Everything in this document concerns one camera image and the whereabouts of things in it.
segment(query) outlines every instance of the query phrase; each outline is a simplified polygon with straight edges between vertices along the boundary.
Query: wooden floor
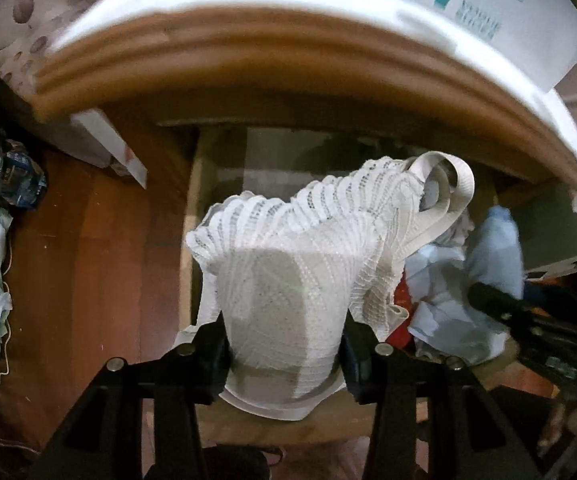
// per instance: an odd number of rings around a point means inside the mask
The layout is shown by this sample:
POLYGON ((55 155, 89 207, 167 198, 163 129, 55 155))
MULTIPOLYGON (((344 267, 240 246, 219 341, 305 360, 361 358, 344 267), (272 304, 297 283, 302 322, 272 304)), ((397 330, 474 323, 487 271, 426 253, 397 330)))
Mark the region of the wooden floor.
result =
POLYGON ((62 153, 43 165, 46 196, 12 225, 11 373, 0 386, 4 420, 38 447, 107 359, 171 347, 184 209, 62 153))

